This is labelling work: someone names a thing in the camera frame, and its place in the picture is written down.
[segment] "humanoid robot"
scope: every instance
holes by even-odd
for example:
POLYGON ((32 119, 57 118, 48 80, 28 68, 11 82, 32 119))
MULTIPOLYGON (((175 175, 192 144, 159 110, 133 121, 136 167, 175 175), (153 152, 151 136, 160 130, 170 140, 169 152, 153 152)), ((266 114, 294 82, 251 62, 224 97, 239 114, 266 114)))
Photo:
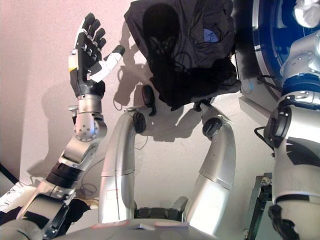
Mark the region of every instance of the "humanoid robot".
MULTIPOLYGON (((17 219, 0 226, 2 239, 52 239, 68 211, 75 185, 107 134, 102 116, 102 81, 121 59, 121 46, 102 59, 105 31, 92 13, 78 30, 69 57, 71 85, 78 99, 74 134, 51 173, 36 188, 17 219)), ((295 41, 282 66, 282 97, 269 118, 264 138, 274 148, 275 167, 269 210, 273 227, 285 240, 320 238, 320 31, 295 41)), ((230 120, 209 101, 202 111, 203 134, 211 141, 181 221, 135 217, 134 141, 156 113, 150 86, 144 106, 119 118, 101 173, 99 222, 57 239, 215 239, 232 189, 236 148, 230 120)))

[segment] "white wall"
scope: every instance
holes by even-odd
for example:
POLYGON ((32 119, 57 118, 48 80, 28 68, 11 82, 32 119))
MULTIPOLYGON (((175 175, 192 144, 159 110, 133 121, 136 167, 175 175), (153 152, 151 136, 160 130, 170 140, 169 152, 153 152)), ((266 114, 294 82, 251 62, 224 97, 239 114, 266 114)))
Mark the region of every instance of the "white wall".
MULTIPOLYGON (((76 104, 76 98, 69 84, 68 55, 87 13, 93 12, 106 30, 104 55, 119 43, 126 47, 123 61, 105 79, 102 110, 108 134, 94 162, 104 156, 122 113, 116 107, 142 103, 141 85, 136 85, 147 83, 150 72, 132 39, 129 44, 123 18, 129 6, 129 0, 1 2, 1 163, 16 177, 45 176, 72 136, 68 105, 76 104)), ((255 176, 273 167, 271 151, 254 136, 253 128, 258 125, 241 112, 238 97, 236 93, 216 100, 235 123, 235 183, 218 231, 218 236, 228 240, 243 236, 255 176)), ((148 142, 136 150, 135 200, 139 207, 172 207, 179 197, 189 197, 210 145, 202 135, 201 116, 189 111, 192 105, 170 112, 158 98, 156 104, 158 113, 153 125, 150 122, 148 142)), ((138 136, 136 147, 145 140, 146 136, 138 136)), ((84 183, 99 189, 101 167, 92 168, 84 183)))

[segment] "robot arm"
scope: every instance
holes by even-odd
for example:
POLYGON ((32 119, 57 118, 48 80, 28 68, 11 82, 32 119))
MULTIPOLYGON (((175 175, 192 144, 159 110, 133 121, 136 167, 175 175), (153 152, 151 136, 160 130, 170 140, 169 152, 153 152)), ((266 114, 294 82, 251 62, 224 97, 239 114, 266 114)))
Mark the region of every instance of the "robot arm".
POLYGON ((78 100, 78 106, 72 109, 75 121, 72 139, 51 173, 39 184, 17 216, 22 225, 24 220, 36 223, 44 239, 57 234, 68 212, 65 201, 74 195, 77 181, 107 134, 101 107, 105 93, 102 79, 118 63, 125 49, 119 45, 102 59, 101 49, 106 40, 103 28, 96 31, 99 26, 99 20, 92 13, 88 14, 81 23, 69 56, 70 83, 78 100))
POLYGON ((295 41, 264 137, 274 146, 269 216, 284 240, 320 238, 320 31, 295 41))

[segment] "black fabric cover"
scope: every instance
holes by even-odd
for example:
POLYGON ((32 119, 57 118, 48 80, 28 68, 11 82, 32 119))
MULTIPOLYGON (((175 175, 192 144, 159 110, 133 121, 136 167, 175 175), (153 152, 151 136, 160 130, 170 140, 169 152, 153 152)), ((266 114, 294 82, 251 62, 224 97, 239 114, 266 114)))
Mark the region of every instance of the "black fabric cover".
POLYGON ((235 38, 232 9, 231 0, 131 3, 125 21, 147 59, 159 98, 173 109, 213 94, 220 87, 234 87, 221 85, 224 81, 238 84, 228 57, 235 38), (205 42, 204 29, 213 31, 219 41, 205 42))

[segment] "silver metal limb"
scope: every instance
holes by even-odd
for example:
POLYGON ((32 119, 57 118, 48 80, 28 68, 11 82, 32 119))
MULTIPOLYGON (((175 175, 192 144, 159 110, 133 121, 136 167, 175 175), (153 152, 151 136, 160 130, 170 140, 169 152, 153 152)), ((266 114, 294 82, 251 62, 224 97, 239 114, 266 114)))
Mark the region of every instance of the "silver metal limb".
POLYGON ((134 218, 136 124, 145 124, 150 111, 145 106, 129 108, 116 123, 101 173, 99 223, 134 218), (137 114, 143 115, 142 120, 135 119, 137 114))
POLYGON ((90 165, 100 141, 107 134, 101 111, 99 96, 86 94, 78 97, 78 114, 74 114, 76 122, 72 139, 50 175, 41 181, 17 215, 17 219, 25 219, 28 213, 47 218, 48 223, 41 228, 45 239, 54 237, 59 230, 60 226, 54 226, 52 221, 62 217, 59 211, 65 206, 64 201, 74 196, 77 180, 90 165), (61 205, 60 208, 54 208, 57 203, 61 205))
POLYGON ((290 122, 275 152, 272 201, 302 240, 320 238, 320 111, 290 108, 290 122))
POLYGON ((306 73, 320 77, 320 30, 292 44, 280 72, 284 80, 306 73))
POLYGON ((211 146, 200 168, 191 198, 186 204, 183 220, 192 227, 213 235, 222 219, 233 186, 236 145, 231 121, 211 105, 201 107, 207 108, 202 109, 203 130, 205 131, 206 125, 212 125, 206 134, 211 138, 211 146))

